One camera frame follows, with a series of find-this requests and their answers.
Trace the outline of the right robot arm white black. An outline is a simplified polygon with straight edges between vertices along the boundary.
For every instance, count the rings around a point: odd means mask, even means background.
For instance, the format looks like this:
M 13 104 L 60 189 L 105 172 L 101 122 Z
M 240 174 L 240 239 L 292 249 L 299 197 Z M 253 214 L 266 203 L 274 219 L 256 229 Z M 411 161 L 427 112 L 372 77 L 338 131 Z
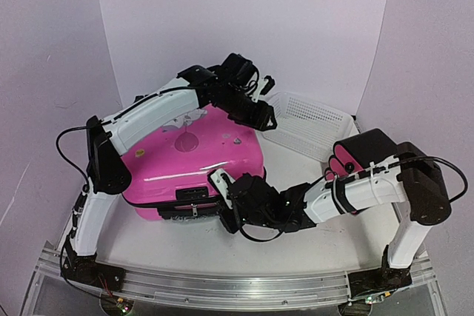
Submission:
M 249 224 L 282 235 L 374 206 L 401 204 L 404 214 L 384 248 L 381 266 L 348 275 L 356 297 L 411 284 L 410 267 L 418 248 L 431 228 L 452 212 L 441 163 L 405 142 L 398 145 L 395 155 L 371 162 L 359 172 L 336 175 L 331 181 L 319 178 L 281 192 L 260 176 L 245 173 L 234 179 L 224 169 L 209 174 L 208 181 L 224 200 L 220 217 L 231 233 L 243 232 Z

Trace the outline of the pink hard-shell kids suitcase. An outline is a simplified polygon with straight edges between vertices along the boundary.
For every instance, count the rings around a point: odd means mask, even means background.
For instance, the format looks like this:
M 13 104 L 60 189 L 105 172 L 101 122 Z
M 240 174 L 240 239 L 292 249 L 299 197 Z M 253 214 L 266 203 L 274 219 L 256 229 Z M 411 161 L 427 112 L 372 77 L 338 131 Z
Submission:
M 132 175 L 123 199 L 151 221 L 216 214 L 219 193 L 207 180 L 216 169 L 233 178 L 265 175 L 255 130 L 211 105 L 165 124 L 122 160 Z

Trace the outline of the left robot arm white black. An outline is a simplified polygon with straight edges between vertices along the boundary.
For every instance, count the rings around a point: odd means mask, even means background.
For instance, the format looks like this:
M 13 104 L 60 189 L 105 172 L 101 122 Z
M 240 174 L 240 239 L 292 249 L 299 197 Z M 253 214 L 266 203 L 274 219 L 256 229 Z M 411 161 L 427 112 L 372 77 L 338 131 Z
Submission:
M 129 107 L 100 119 L 93 116 L 82 130 L 87 135 L 88 165 L 81 172 L 84 186 L 73 205 L 71 229 L 65 239 L 60 263 L 66 280 L 93 285 L 119 282 L 124 269 L 97 263 L 97 243 L 110 207 L 132 182 L 122 160 L 135 144 L 170 121 L 207 105 L 258 131 L 277 127 L 274 109 L 261 96 L 275 84 L 245 57 L 231 53 L 222 64 L 193 65 L 155 92 Z

